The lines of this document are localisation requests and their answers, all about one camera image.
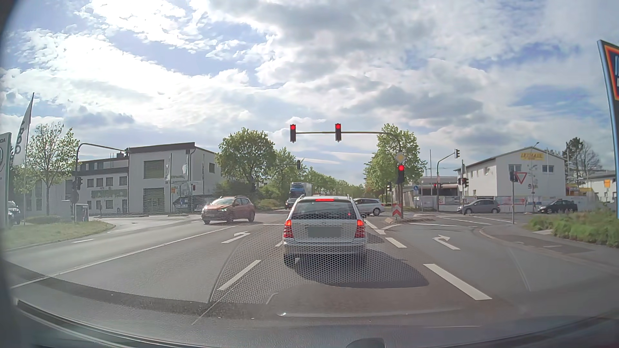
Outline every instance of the billboard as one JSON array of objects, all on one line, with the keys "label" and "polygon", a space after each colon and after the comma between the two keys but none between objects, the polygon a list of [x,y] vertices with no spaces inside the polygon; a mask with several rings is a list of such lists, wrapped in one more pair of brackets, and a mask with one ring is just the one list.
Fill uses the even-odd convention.
[{"label": "billboard", "polygon": [[[613,145],[615,147],[615,173],[619,173],[619,132],[617,129],[619,126],[617,121],[619,113],[619,46],[602,40],[597,42],[597,46],[600,51],[600,58],[602,58],[602,68],[608,94],[610,123],[613,131]],[[617,209],[617,217],[619,218],[619,209]]]}]

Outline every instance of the gray car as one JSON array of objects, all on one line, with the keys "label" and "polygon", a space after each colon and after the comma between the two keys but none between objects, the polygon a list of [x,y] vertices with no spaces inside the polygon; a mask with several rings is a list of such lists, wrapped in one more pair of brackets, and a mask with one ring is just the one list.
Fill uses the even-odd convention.
[{"label": "gray car", "polygon": [[282,245],[284,263],[294,267],[297,258],[311,254],[352,254],[367,259],[365,223],[350,197],[299,198],[286,219]]}]

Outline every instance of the rear window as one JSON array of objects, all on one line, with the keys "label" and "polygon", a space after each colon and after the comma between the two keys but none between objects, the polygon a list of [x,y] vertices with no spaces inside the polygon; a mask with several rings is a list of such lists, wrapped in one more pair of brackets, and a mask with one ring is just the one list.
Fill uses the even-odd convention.
[{"label": "rear window", "polygon": [[344,199],[333,201],[299,201],[290,216],[292,220],[356,220],[352,202]]}]

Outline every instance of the orange suv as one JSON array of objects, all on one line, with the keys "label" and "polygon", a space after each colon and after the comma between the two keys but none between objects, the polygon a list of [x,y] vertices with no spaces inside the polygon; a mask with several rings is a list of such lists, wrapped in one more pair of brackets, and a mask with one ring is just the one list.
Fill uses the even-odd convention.
[{"label": "orange suv", "polygon": [[211,220],[233,222],[236,219],[247,219],[253,222],[255,218],[256,207],[245,196],[219,197],[202,208],[202,221],[205,225]]}]

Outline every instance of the traffic light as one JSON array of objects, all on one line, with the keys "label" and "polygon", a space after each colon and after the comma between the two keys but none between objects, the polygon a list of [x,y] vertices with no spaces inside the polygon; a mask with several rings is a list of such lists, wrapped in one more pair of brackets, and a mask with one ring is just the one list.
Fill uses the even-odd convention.
[{"label": "traffic light", "polygon": [[297,125],[291,124],[290,125],[290,142],[295,142],[295,141],[297,141]]},{"label": "traffic light", "polygon": [[335,141],[342,141],[342,125],[339,123],[335,124]]},{"label": "traffic light", "polygon": [[396,184],[404,183],[404,165],[400,164],[397,166],[397,181]]}]

